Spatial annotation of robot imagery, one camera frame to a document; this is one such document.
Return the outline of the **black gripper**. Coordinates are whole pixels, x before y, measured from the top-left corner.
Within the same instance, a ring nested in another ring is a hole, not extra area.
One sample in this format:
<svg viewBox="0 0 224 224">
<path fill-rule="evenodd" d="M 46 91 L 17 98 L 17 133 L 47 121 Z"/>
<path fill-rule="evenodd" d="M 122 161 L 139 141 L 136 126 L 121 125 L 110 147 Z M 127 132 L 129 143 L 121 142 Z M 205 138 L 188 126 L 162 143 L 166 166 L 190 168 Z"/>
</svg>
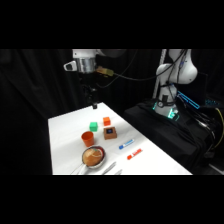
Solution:
<svg viewBox="0 0 224 224">
<path fill-rule="evenodd" d="M 92 102 L 93 109 L 98 108 L 97 100 L 97 87 L 95 84 L 95 77 L 93 73 L 84 73 L 80 75 L 81 86 L 84 92 L 84 96 L 88 102 Z"/>
</svg>

